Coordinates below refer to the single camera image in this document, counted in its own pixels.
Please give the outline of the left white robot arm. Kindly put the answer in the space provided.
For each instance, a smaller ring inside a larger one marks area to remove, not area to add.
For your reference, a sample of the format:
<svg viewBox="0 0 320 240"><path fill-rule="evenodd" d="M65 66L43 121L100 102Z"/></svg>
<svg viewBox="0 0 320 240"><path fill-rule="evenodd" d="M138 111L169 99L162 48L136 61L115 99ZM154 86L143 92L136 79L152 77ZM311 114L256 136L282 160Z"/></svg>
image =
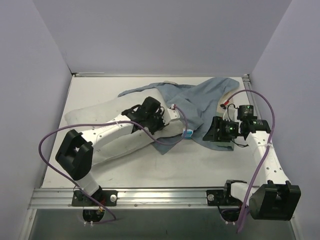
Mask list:
<svg viewBox="0 0 320 240"><path fill-rule="evenodd" d="M122 111L107 126L82 132L71 129L66 133L55 160L84 191L83 200L88 205L95 206L101 201L101 187L91 174L94 152L141 129L153 135L166 126L164 114L161 103L149 96L142 104Z"/></svg>

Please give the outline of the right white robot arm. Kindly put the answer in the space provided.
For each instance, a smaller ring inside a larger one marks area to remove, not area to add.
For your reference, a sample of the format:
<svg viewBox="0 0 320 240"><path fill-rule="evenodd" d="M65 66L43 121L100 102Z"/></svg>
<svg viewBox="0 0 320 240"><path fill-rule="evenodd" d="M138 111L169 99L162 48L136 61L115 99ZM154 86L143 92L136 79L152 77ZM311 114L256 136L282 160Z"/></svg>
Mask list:
<svg viewBox="0 0 320 240"><path fill-rule="evenodd" d="M237 221L241 209L255 220L289 221L293 217L301 190L284 173L270 136L268 122L254 115L252 105L237 108L237 121L213 117L203 141L229 143L242 137L252 151L257 164L253 175L260 182L253 187L243 180L227 180L220 193L206 192L208 205L217 206L226 221Z"/></svg>

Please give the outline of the blue pillowcase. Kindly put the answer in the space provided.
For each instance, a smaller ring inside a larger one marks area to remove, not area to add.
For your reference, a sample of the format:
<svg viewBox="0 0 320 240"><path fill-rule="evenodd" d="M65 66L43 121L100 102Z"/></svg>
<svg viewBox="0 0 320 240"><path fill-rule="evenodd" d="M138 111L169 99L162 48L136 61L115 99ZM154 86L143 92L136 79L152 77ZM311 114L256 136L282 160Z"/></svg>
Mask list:
<svg viewBox="0 0 320 240"><path fill-rule="evenodd" d="M213 142L203 141L203 137L217 114L220 99L239 86L240 83L232 78L213 77L198 85L156 82L123 91L118 96L157 89L168 107L176 104L186 115L188 128L193 130L191 139L194 142L215 151L233 151L233 144L217 146Z"/></svg>

